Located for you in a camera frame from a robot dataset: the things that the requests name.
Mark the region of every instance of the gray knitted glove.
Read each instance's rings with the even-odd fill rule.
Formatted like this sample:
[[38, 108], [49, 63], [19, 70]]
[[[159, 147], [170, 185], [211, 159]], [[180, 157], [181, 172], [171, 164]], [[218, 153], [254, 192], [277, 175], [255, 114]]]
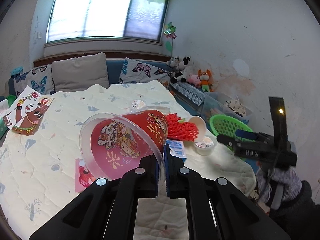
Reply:
[[[259, 188], [259, 195], [261, 195], [267, 182], [265, 178], [266, 174], [262, 171], [261, 168], [259, 168], [256, 177]], [[299, 195], [302, 183], [293, 167], [290, 167], [286, 171], [278, 168], [274, 168], [272, 172], [271, 170], [268, 170], [268, 177], [276, 182], [284, 184], [284, 193], [281, 199], [282, 202], [293, 200]], [[263, 203], [268, 202], [271, 190], [271, 185], [268, 184], [263, 196], [260, 196], [260, 201], [262, 201]]]

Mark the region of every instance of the beige pillow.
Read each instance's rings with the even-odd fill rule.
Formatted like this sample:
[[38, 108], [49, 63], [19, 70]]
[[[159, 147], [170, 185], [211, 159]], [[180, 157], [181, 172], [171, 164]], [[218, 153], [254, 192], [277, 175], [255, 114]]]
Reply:
[[95, 84], [109, 87], [106, 55], [102, 52], [54, 61], [51, 69], [56, 92], [82, 91]]

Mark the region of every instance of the butterfly print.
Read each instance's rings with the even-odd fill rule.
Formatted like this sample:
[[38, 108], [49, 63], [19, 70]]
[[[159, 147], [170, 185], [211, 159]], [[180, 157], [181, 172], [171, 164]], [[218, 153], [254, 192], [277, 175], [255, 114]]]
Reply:
[[47, 66], [38, 67], [38, 68], [35, 68], [34, 70], [32, 70], [31, 73], [32, 73], [33, 75], [35, 75], [39, 70], [40, 70], [41, 72], [43, 72], [43, 71], [45, 71], [46, 69], [47, 69]]
[[127, 66], [123, 66], [122, 67], [122, 73], [126, 75], [127, 74], [127, 69], [128, 69]]
[[151, 77], [150, 70], [151, 70], [150, 66], [148, 66], [148, 65], [143, 65], [142, 63], [138, 63], [138, 65], [137, 65], [132, 71], [133, 71], [133, 72], [139, 72], [139, 71], [141, 71], [141, 73], [144, 72], [144, 73], [147, 75], [147, 77], [150, 78], [150, 77]]
[[25, 80], [29, 72], [25, 72], [19, 76], [16, 76], [14, 79], [16, 80], [16, 83], [20, 82], [21, 80]]
[[169, 71], [166, 71], [162, 68], [158, 68], [158, 70], [155, 72], [155, 75], [161, 75], [161, 74], [169, 74]]
[[40, 84], [37, 84], [36, 81], [31, 80], [31, 87], [39, 92], [40, 94], [43, 94], [45, 91], [45, 84], [47, 83], [47, 76], [44, 76], [43, 79], [40, 81]]

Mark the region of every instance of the window frame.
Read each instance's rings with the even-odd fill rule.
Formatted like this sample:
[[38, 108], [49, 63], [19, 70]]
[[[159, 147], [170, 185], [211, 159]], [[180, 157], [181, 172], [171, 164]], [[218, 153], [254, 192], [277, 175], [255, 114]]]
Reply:
[[164, 10], [164, 16], [162, 17], [162, 22], [160, 24], [161, 29], [159, 30], [158, 34], [158, 39], [157, 40], [152, 40], [152, 39], [143, 39], [143, 38], [138, 38], [138, 37], [114, 37], [114, 36], [87, 36], [87, 37], [75, 37], [75, 38], [67, 38], [67, 39], [61, 39], [61, 40], [55, 40], [55, 41], [48, 41], [48, 35], [49, 35], [49, 26], [50, 26], [50, 21], [52, 17], [52, 12], [54, 9], [54, 5], [56, 3], [56, 0], [54, 0], [50, 12], [50, 17], [49, 17], [49, 22], [47, 26], [47, 32], [46, 32], [46, 43], [44, 47], [49, 47], [51, 45], [58, 45], [58, 44], [66, 44], [66, 43], [74, 43], [74, 42], [81, 42], [81, 41], [131, 41], [131, 42], [139, 42], [139, 43], [148, 43], [148, 44], [154, 44], [154, 45], [160, 45], [162, 46], [162, 31], [165, 25], [165, 20], [167, 17], [167, 12], [168, 12], [168, 6], [169, 6], [169, 0], [166, 0], [165, 2], [165, 10]]

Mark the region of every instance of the white quilt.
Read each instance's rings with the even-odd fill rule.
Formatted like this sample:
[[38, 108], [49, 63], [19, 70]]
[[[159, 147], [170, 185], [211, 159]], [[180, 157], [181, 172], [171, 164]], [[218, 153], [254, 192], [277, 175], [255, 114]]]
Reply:
[[[11, 131], [0, 147], [0, 204], [13, 231], [22, 239], [60, 211], [75, 193], [75, 159], [82, 158], [79, 132], [97, 113], [128, 112], [130, 103], [143, 99], [148, 106], [166, 106], [186, 118], [190, 114], [158, 82], [94, 85], [86, 91], [58, 92], [37, 132], [22, 136]], [[255, 187], [251, 167], [223, 145], [210, 156], [197, 154], [186, 144], [185, 166], [203, 177], [226, 177], [248, 195]], [[156, 199], [140, 199], [134, 239], [188, 239], [185, 200], [166, 197], [165, 187]]]

